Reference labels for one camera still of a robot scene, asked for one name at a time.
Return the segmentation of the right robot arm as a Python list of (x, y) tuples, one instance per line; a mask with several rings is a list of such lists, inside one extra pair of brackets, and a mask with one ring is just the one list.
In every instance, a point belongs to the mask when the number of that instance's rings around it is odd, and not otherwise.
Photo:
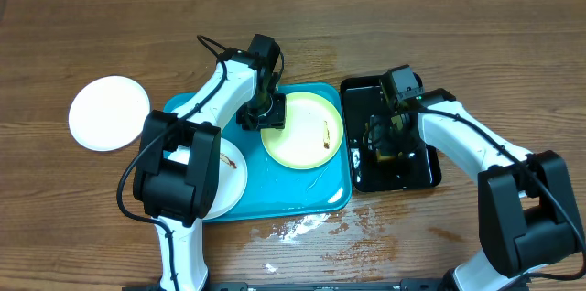
[(513, 145), (472, 117), (444, 89), (386, 96), (388, 113), (365, 127), (366, 148), (398, 160), (427, 145), (443, 152), (475, 181), (481, 248), (449, 270), (440, 290), (522, 289), (531, 278), (584, 277), (542, 267), (585, 253), (581, 216), (564, 159)]

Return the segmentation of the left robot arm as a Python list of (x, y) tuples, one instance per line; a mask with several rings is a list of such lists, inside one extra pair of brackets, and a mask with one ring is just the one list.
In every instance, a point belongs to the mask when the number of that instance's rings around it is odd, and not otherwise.
[(216, 71), (186, 103), (171, 113), (146, 118), (139, 152), (124, 171), (116, 200), (132, 178), (133, 196), (144, 215), (128, 218), (153, 224), (163, 273), (155, 290), (202, 290), (209, 280), (203, 260), (202, 223), (220, 195), (222, 130), (235, 120), (245, 131), (282, 129), (285, 97), (276, 91), (284, 64), (277, 44), (223, 48)]

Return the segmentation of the yellow-green plate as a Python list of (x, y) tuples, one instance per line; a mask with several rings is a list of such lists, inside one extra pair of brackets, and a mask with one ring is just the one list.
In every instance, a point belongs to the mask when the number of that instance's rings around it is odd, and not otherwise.
[(266, 152), (284, 167), (305, 170), (328, 163), (342, 145), (342, 117), (327, 99), (311, 92), (286, 95), (283, 129), (264, 129)]

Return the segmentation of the green yellow sponge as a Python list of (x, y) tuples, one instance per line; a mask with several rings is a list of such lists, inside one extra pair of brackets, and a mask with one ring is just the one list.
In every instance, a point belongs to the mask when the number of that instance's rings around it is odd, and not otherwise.
[(375, 158), (379, 164), (383, 164), (384, 162), (391, 162), (391, 161), (396, 160), (396, 155), (384, 153), (381, 151), (376, 151)]

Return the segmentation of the white plate with pink rim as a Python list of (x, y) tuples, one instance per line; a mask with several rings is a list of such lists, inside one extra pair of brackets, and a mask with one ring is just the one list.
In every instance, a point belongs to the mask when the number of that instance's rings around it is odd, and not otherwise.
[(75, 96), (68, 125), (81, 146), (98, 152), (114, 151), (138, 138), (149, 113), (150, 100), (138, 82), (124, 76), (106, 76), (87, 84)]

